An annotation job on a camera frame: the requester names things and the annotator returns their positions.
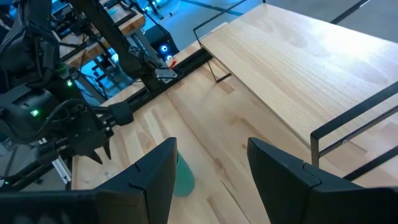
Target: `wooden tabletop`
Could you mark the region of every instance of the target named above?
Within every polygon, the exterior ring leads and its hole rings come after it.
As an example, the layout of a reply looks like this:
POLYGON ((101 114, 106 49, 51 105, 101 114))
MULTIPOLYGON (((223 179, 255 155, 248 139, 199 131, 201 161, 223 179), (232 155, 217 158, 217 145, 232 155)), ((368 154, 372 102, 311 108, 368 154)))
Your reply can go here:
MULTIPOLYGON (((116 10, 116 12, 111 15, 114 22, 120 21, 128 14, 130 14, 129 11, 124 10, 119 4, 112 7, 111 10, 116 10)), ((133 30, 141 28, 144 24, 145 24, 145 17, 141 13, 137 12, 136 16, 129 19, 125 23, 121 24, 119 26, 119 29, 124 35, 128 35, 133 30)), ((96 34, 98 33, 98 30, 95 27, 93 27, 93 31, 96 34)), ((76 36, 74 34, 69 34, 66 37, 64 37, 61 41, 68 44, 81 44, 83 42, 83 35, 76 36)), ((102 38, 101 41, 105 45, 105 47, 110 48, 108 42, 104 38, 102 38)), ((73 49, 74 48, 72 47, 61 46, 60 56, 63 57, 67 53, 71 52, 73 49)), ((87 47, 86 50, 82 50, 72 58, 68 59, 66 63, 68 65, 78 68, 80 67, 82 57, 83 57, 83 64, 85 64, 86 62, 89 62, 100 53, 103 53, 103 49, 98 43, 95 43, 87 47)))
MULTIPOLYGON (((307 146, 312 131, 398 81, 397 44, 268 4, 202 43, 307 146)), ((321 149, 397 104, 393 96, 369 110, 321 149)), ((398 114, 351 142, 374 157, 397 146, 396 136, 398 114)))
MULTIPOLYGON (((175 56, 177 63, 198 49, 194 43, 175 56)), ((210 61, 217 77, 227 70, 210 61)), ((125 100, 142 88, 136 83, 106 105, 125 100)), ((93 189, 140 159, 169 136, 177 138, 178 151, 195 176, 195 190, 188 197, 174 197, 169 223, 269 223, 252 180, 246 157, 249 137, 260 138, 310 162, 308 148, 236 77, 216 84, 207 65, 134 113, 134 122, 114 128, 109 160, 96 152, 103 165, 87 157, 73 158, 72 188, 93 189)), ((322 158, 322 168, 344 176, 369 159, 359 147, 342 157, 341 151, 322 158)), ((356 180, 365 187, 398 185, 385 166, 356 180)))

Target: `wood grain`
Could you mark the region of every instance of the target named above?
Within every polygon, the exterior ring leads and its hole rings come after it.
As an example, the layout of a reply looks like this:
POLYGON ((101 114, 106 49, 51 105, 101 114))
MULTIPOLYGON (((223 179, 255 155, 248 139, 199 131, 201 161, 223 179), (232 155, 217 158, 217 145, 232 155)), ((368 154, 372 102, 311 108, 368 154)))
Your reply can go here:
MULTIPOLYGON (((397 44, 268 4, 202 43, 307 146, 312 131, 398 81, 397 44)), ((322 139, 321 149, 397 104, 393 96, 362 114, 322 139)), ((397 123, 393 116, 352 139, 337 149, 345 151, 341 159, 347 151, 362 151, 368 160, 392 149, 397 123)))
MULTIPOLYGON (((122 18, 126 17, 130 13, 129 11, 124 10, 120 5, 115 5, 114 7, 111 8, 111 10, 116 10, 116 12, 111 15, 114 22, 120 21, 122 18)), ((128 35, 133 30, 142 27, 144 24, 145 24, 145 17, 141 13, 137 12, 136 16, 129 19, 125 23, 121 24, 119 26, 119 29, 124 35, 128 35)), ((93 27, 93 32, 98 33, 98 30, 95 27, 93 27)), ((64 37, 61 41, 69 44, 81 44, 83 42, 83 35, 75 36, 73 34, 69 34, 68 36, 64 37)), ((104 38, 102 38, 101 41, 106 48, 110 48, 109 43, 104 38)), ((72 50, 73 48, 71 47, 61 46, 60 56, 63 57, 72 50)), ((95 43, 87 47, 86 50, 82 50, 81 52, 74 55, 72 58, 68 59, 66 63, 68 65, 78 68, 80 67, 82 58, 83 58, 83 64, 85 64, 101 53, 103 53, 103 49, 98 43, 95 43)))
MULTIPOLYGON (((174 59, 179 63, 198 48, 195 42, 174 59)), ((210 63, 216 76, 226 74, 220 63, 210 63)), ((138 89, 140 86, 130 86, 106 104, 119 102, 138 89)), ((216 84, 207 65, 134 113, 134 119, 132 124, 114 129, 111 161, 103 150, 97 150, 103 165, 86 157, 73 158, 72 188, 95 188, 174 136, 196 186, 188 197, 173 198, 169 223, 269 223, 246 157, 248 137, 261 138, 310 161, 307 147, 237 78, 216 84)), ((350 152, 356 158, 357 152, 350 152)), ((332 154, 330 160, 321 159, 323 169, 338 176, 366 159, 341 160, 339 153, 332 154)), ((375 169, 358 183, 377 186, 397 185, 398 181, 375 169)))

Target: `green light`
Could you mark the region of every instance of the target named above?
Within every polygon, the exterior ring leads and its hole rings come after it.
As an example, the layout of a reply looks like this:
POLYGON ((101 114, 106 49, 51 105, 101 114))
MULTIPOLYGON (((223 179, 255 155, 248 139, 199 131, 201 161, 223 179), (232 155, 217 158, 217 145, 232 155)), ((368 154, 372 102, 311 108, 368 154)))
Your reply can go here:
POLYGON ((36 117, 37 115, 39 115, 39 111, 38 110, 33 110, 30 112, 30 114, 34 117, 36 117))

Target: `wooden board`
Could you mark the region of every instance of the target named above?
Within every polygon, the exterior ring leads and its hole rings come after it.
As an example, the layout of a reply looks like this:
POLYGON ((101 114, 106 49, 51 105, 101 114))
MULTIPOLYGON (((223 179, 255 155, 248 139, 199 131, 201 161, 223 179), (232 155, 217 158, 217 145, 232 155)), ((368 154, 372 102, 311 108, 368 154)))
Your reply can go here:
MULTIPOLYGON (((177 63, 197 49, 197 43, 187 47, 175 56, 177 63)), ((216 76, 226 74, 219 62, 210 63, 216 76)), ((106 103, 126 99, 141 87, 130 86, 106 103)), ((134 119, 130 125, 114 128, 111 161, 102 149, 97 153, 103 165, 86 157, 73 158, 72 188, 95 188, 169 136, 176 137, 178 150, 190 166, 196 186, 188 197, 173 198, 170 224, 269 223, 246 157, 249 137, 263 139, 310 161, 307 147, 237 78, 216 84, 207 65, 145 105, 134 114, 134 119)), ((321 159, 323 168, 338 176, 366 160, 364 156, 353 161, 350 157, 341 160, 338 153, 330 158, 321 159)), ((397 179, 382 169, 375 169, 358 183, 368 187, 398 185, 397 179)))
MULTIPOLYGON (((312 131, 398 81, 397 44, 268 4, 202 42, 307 146, 312 131)), ((369 110, 322 139, 321 149, 397 104, 393 96, 369 110)), ((397 135, 395 115, 351 142, 371 159, 395 147, 397 135)))
MULTIPOLYGON (((130 13, 129 11, 124 10, 120 5, 115 5, 114 7, 111 8, 111 10, 114 9, 116 10, 116 12, 111 15, 114 22, 120 21, 130 13)), ((145 17, 141 13, 137 12, 136 16, 129 19, 125 23, 121 24, 119 26, 119 29, 124 35, 128 35, 133 30, 142 27, 144 24, 145 24, 145 17)), ((98 30, 94 27, 93 32, 98 33, 98 30)), ((81 44, 83 42, 83 35, 75 36, 73 34, 69 34, 68 36, 64 37, 61 41, 68 44, 81 44)), ((102 38, 101 41, 106 48, 110 48, 109 43, 104 38, 102 38)), ((73 49, 74 48, 72 47, 61 46, 60 56, 63 57, 64 55, 71 52, 73 49)), ((86 50, 82 50, 81 52, 74 55, 72 58, 68 59, 66 63, 68 65, 78 68, 80 67, 82 58, 83 58, 83 64, 85 64, 90 60, 92 60, 97 55, 99 55, 100 53, 103 53, 103 49, 99 44, 95 43, 87 47, 86 50)))

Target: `floor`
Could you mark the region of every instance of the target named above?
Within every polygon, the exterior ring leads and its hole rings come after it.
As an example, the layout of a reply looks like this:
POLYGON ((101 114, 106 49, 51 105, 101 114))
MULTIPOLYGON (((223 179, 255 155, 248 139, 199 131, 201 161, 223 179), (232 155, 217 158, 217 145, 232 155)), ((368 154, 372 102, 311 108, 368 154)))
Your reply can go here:
MULTIPOLYGON (((268 0, 267 3, 329 22, 358 1, 359 0, 268 0)), ((170 31, 177 47, 179 49, 184 49, 195 41, 195 36, 192 32, 194 27, 219 13, 220 9, 230 7, 234 2, 237 2, 237 0, 173 0, 163 7, 160 13, 168 15, 169 12, 173 11, 174 15, 172 17, 166 16, 167 19, 164 21, 158 18, 155 18, 155 20, 161 22, 162 25, 170 31)), ((198 31, 198 35, 201 37, 219 24, 232 21, 240 14, 247 12, 261 2, 261 0, 247 0, 242 3, 242 5, 233 9, 233 12, 224 14, 202 27, 198 31)), ((398 30, 395 29, 394 26, 395 21, 398 19, 398 14, 395 13, 397 9, 398 2, 396 0, 370 0, 370 2, 343 20, 339 25, 393 42, 398 42, 398 30)), ((148 29, 154 25, 152 21, 147 21, 144 29, 148 29)), ((83 67, 83 72, 91 72, 91 67, 92 64, 83 67)), ((114 95, 118 92, 114 90, 112 86, 105 86, 107 90, 109 89, 108 94, 110 95, 114 95)), ((94 105, 98 104, 98 102, 92 99, 88 99, 88 101, 94 105)), ((5 152, 4 156, 0 157, 0 175, 4 174, 10 157, 11 154, 5 152)), ((32 151, 30 148, 21 146, 15 155, 15 161, 9 173, 13 174, 17 172, 32 159, 32 151)), ((32 184, 26 188, 26 190, 64 189, 63 182, 54 170, 43 176, 43 180, 44 182, 42 185, 32 184)))

